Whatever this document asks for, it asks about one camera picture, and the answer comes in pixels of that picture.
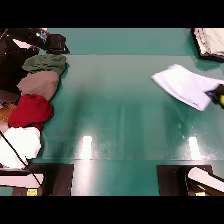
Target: black cable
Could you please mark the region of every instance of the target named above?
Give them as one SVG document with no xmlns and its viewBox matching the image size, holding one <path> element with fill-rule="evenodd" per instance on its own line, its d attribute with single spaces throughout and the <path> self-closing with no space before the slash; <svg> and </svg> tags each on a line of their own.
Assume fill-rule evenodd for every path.
<svg viewBox="0 0 224 224">
<path fill-rule="evenodd" d="M 30 171 L 30 173 L 34 176 L 34 178 L 36 179 L 37 183 L 40 185 L 43 193 L 47 196 L 44 188 L 42 187 L 41 183 L 39 182 L 39 180 L 37 179 L 36 175 L 28 168 L 28 166 L 26 165 L 26 163 L 23 162 L 23 160 L 21 159 L 21 157 L 19 156 L 19 154 L 17 153 L 17 151 L 13 148 L 13 146 L 11 145 L 11 143 L 8 141 L 8 139 L 3 135 L 3 133 L 0 131 L 0 135 L 2 136 L 2 138 L 4 138 L 4 140 L 8 143 L 8 145 L 13 149 L 13 151 L 15 152 L 15 154 L 17 155 L 17 157 L 19 158 L 20 162 L 26 167 L 26 169 L 28 171 Z"/>
</svg>

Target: green cloth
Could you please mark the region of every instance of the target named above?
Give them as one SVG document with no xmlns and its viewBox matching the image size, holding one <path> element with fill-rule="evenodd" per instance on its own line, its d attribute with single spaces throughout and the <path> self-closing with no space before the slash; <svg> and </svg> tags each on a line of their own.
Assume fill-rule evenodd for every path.
<svg viewBox="0 0 224 224">
<path fill-rule="evenodd" d="M 22 68 L 30 73 L 54 71 L 61 75 L 65 67 L 66 57 L 64 55 L 46 54 L 28 58 Z"/>
</svg>

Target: dark red cloth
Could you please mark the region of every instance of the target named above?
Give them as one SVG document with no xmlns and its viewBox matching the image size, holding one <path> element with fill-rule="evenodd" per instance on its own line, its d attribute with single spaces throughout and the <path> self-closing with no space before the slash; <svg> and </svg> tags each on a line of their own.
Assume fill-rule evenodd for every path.
<svg viewBox="0 0 224 224">
<path fill-rule="evenodd" d="M 53 115 L 53 109 L 44 97 L 37 94 L 25 94 L 20 98 L 17 108 L 11 113 L 8 126 L 19 128 L 32 125 L 42 130 L 44 121 L 49 120 Z"/>
</svg>

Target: green table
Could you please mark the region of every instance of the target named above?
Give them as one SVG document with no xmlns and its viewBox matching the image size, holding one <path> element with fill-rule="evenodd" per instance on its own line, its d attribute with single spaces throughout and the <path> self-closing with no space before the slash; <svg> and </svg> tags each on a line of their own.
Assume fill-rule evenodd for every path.
<svg viewBox="0 0 224 224">
<path fill-rule="evenodd" d="M 211 164 L 224 177 L 223 111 L 197 111 L 151 79 L 172 64 L 223 79 L 220 63 L 198 59 L 189 29 L 49 31 L 71 54 L 33 161 L 74 163 L 72 195 L 159 195 L 158 164 Z"/>
</svg>

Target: yellow sticker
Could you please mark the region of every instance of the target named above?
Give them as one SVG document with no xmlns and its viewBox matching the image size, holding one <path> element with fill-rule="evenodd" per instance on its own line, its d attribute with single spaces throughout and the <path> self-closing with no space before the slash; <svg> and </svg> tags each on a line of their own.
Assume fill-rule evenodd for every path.
<svg viewBox="0 0 224 224">
<path fill-rule="evenodd" d="M 220 97 L 220 103 L 221 103 L 222 105 L 224 105 L 224 96 L 223 96 L 223 95 Z"/>
<path fill-rule="evenodd" d="M 28 189 L 27 196 L 37 196 L 37 189 Z"/>
<path fill-rule="evenodd" d="M 205 196 L 205 192 L 198 192 L 198 193 L 195 193 L 196 196 Z"/>
</svg>

